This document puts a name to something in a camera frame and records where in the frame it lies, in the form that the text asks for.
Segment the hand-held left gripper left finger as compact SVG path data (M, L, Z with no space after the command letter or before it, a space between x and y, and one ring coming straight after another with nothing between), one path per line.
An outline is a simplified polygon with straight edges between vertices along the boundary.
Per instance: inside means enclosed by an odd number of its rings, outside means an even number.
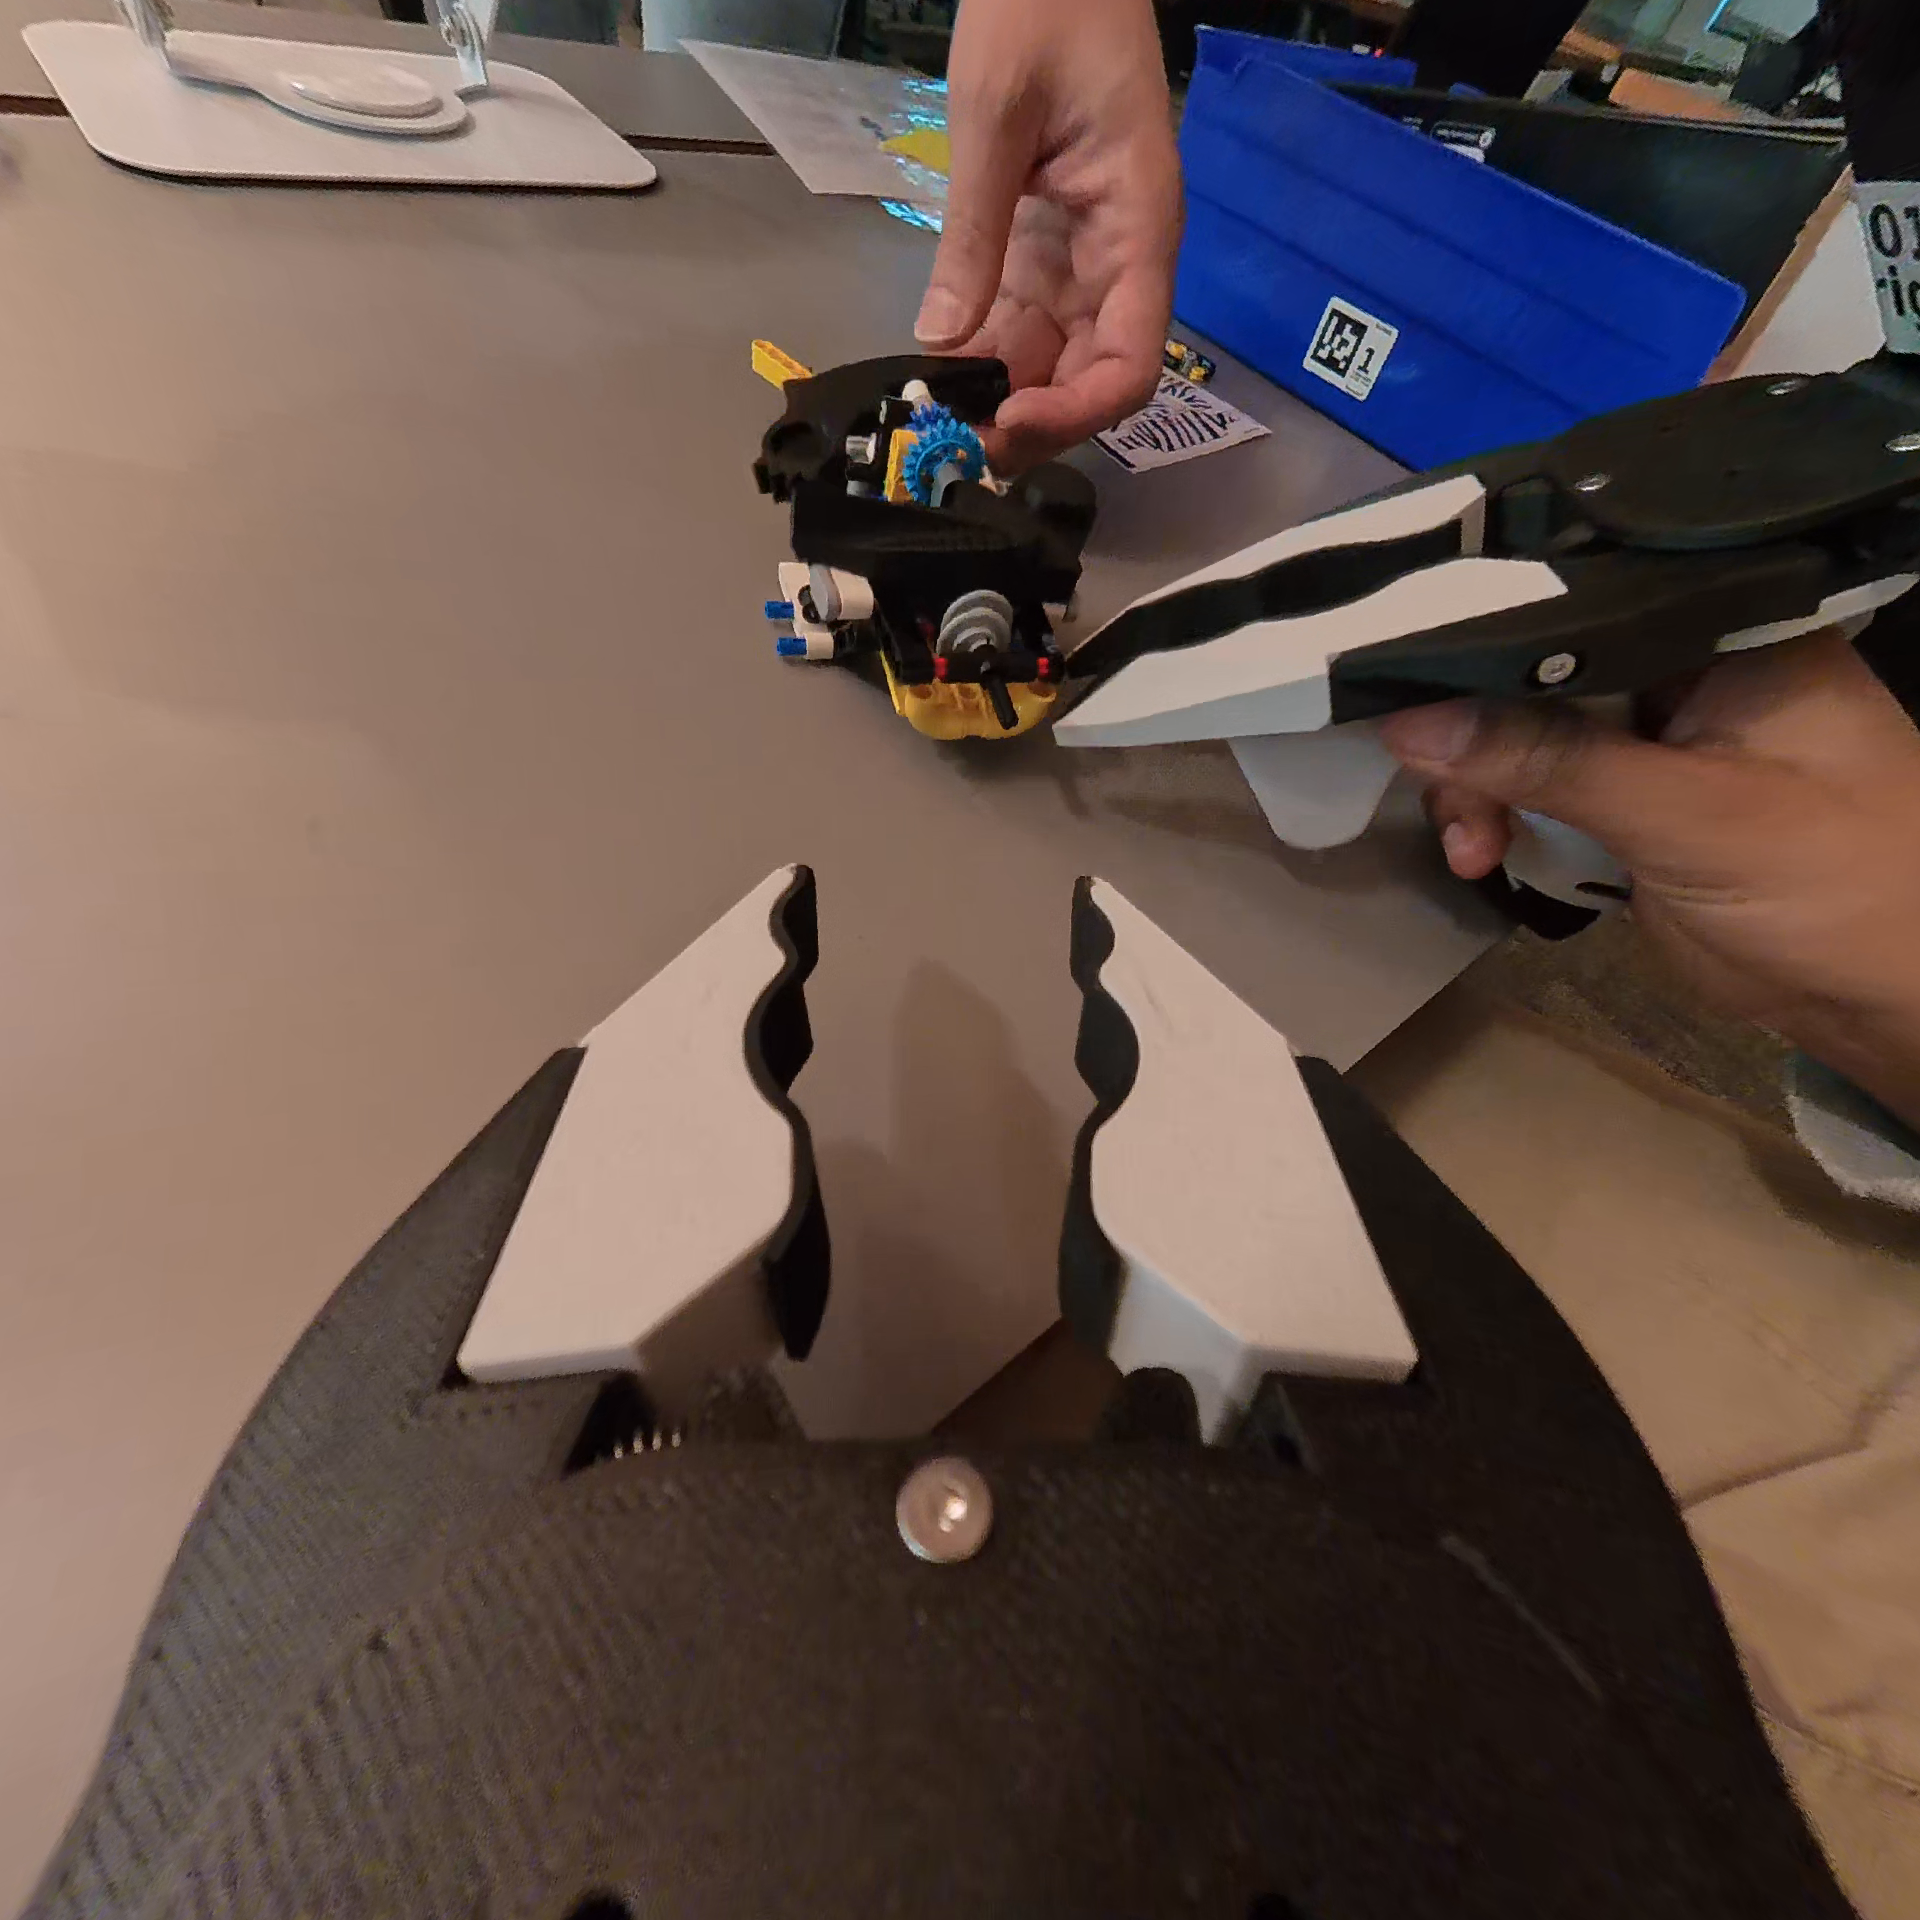
M812 1354L832 1246L791 1093L815 964L815 877L785 863L583 1037L465 1378L629 1373L682 1418L708 1380Z

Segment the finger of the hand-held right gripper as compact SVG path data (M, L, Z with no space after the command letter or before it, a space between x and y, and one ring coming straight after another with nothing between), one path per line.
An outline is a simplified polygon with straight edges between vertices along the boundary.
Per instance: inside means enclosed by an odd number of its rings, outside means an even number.
M1346 608L1414 572L1476 557L1482 520L1486 484L1469 472L1353 503L1142 593L1072 650L1065 674L1103 680L1137 657Z
M1346 606L1269 617L1220 637L1140 656L1058 718L1065 746L1142 746L1332 726L1330 664L1383 639L1565 593L1536 559L1449 559Z

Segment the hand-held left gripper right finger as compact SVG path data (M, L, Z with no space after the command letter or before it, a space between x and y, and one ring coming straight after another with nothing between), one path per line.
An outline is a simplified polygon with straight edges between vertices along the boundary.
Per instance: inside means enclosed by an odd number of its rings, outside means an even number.
M1063 1321L1122 1376L1170 1376L1207 1447L1276 1376L1410 1380L1414 1336L1294 1045L1101 877L1072 888L1069 973L1092 1110Z

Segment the black yellow lego model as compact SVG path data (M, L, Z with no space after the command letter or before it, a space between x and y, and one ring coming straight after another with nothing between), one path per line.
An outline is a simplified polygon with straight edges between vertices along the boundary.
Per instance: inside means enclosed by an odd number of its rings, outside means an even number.
M751 369L781 394L751 463L789 511L791 559L762 610L778 657L857 671L930 741L1046 726L1097 492L1068 463L992 468L981 431L1013 392L1008 367L884 354L808 369L754 340Z

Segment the person's right hand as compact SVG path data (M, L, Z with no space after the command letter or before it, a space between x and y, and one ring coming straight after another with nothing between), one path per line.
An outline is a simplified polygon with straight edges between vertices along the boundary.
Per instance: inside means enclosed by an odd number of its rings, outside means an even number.
M1653 718L1432 704L1381 741L1447 863L1503 863L1522 813L1586 833L1714 1008L1917 1118L1917 738L1844 631L1716 661Z

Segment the zebra striped sticker sheet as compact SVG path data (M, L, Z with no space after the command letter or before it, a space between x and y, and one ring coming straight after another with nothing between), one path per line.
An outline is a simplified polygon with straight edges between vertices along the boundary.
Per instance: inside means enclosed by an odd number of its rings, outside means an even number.
M1127 472L1151 472L1265 437L1265 423L1217 397L1210 385L1162 373L1151 400L1097 431L1092 445Z

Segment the blue plastic bin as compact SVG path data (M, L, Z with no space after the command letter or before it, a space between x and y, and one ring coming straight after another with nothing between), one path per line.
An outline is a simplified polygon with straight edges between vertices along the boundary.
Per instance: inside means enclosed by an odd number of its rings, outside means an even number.
M1174 320L1407 468L1706 374L1744 287L1205 26Z

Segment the person's leg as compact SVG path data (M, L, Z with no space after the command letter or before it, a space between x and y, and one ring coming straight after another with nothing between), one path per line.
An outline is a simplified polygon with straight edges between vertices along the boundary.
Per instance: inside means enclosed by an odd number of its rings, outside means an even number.
M1914 1215L1792 1137L1780 1050L1450 991L1354 1082L1544 1286L1661 1466L1863 1914L1917 1914Z

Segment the clear plastic bag with paper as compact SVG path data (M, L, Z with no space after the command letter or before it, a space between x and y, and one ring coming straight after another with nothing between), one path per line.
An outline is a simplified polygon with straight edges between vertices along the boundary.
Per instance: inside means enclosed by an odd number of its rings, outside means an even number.
M812 58L682 38L680 50L727 93L813 196L874 201L938 232L948 177L880 148L914 124L945 125L945 81L882 63Z

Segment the white tablet stand base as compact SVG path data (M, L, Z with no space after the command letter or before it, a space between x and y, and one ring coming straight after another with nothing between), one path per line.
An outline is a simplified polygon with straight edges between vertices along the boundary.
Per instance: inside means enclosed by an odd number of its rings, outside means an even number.
M247 184L639 191L655 183L557 81L476 50L181 30L156 4L10 31L104 159Z

